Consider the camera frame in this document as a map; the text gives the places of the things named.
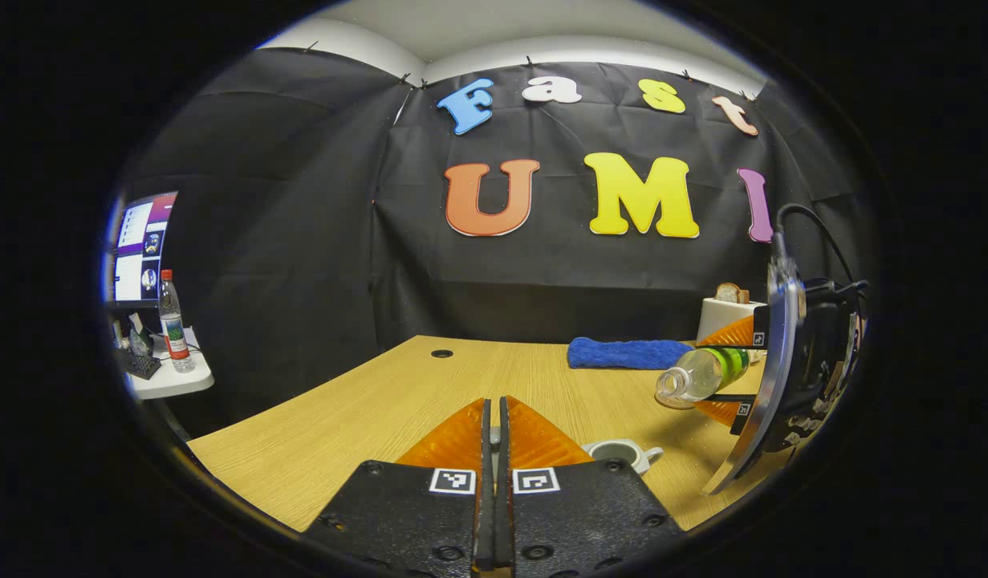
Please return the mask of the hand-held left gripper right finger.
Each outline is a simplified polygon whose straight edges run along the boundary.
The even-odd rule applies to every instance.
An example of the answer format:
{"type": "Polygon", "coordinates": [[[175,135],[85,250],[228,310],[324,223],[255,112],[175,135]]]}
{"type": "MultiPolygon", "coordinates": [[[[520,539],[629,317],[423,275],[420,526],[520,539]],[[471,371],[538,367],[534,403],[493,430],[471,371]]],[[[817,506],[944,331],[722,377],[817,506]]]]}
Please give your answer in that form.
{"type": "Polygon", "coordinates": [[[585,577],[684,534],[624,458],[592,458],[511,396],[498,403],[498,563],[513,577],[585,577]]]}

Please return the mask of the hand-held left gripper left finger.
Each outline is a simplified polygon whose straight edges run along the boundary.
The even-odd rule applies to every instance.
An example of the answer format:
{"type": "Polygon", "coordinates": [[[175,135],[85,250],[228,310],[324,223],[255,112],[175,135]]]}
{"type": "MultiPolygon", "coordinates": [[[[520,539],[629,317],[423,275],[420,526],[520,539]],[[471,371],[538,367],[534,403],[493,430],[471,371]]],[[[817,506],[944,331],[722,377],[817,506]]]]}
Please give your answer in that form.
{"type": "Polygon", "coordinates": [[[400,577],[476,577],[494,568],[491,402],[447,417],[394,462],[351,472],[304,531],[400,577]]]}

